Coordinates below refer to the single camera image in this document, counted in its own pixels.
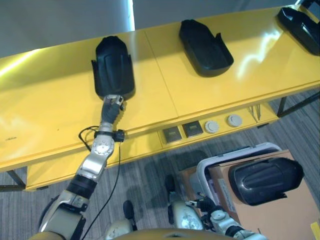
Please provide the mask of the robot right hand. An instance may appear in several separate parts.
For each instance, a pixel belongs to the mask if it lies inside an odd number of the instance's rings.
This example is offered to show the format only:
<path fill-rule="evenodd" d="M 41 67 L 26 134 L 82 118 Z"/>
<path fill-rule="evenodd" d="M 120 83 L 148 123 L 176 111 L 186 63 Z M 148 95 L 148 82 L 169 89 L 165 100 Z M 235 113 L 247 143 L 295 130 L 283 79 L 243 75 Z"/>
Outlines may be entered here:
<path fill-rule="evenodd" d="M 200 196 L 199 199 L 189 200 L 186 202 L 187 205 L 200 209 L 203 213 L 211 214 L 214 211 L 222 210 L 221 206 L 216 205 L 215 202 L 202 192 L 197 192 Z"/>

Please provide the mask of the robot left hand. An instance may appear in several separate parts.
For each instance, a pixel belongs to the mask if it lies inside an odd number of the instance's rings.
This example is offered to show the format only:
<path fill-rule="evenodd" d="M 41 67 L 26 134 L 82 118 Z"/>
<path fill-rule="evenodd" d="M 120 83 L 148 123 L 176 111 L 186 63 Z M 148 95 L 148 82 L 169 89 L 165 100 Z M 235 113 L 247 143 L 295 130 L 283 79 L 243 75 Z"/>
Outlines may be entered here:
<path fill-rule="evenodd" d="M 106 95 L 103 99 L 101 122 L 113 124 L 120 112 L 124 110 L 124 101 L 121 95 Z"/>

